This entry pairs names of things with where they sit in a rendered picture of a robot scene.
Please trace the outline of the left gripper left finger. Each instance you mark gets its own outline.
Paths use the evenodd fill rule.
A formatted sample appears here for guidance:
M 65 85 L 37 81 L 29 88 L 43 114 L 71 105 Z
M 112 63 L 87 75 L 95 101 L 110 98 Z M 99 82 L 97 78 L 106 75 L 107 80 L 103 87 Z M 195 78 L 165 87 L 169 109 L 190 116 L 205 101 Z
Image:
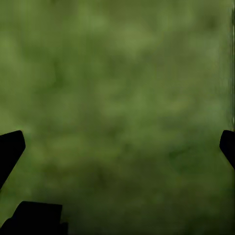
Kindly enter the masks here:
M 21 130 L 0 136 L 0 189 L 25 150 Z

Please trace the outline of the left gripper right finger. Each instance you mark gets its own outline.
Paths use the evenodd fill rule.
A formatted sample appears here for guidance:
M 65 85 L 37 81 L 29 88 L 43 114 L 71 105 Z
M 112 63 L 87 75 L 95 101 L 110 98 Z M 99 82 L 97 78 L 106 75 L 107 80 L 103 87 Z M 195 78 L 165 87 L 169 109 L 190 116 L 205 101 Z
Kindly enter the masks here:
M 219 147 L 235 169 L 235 132 L 224 130 Z

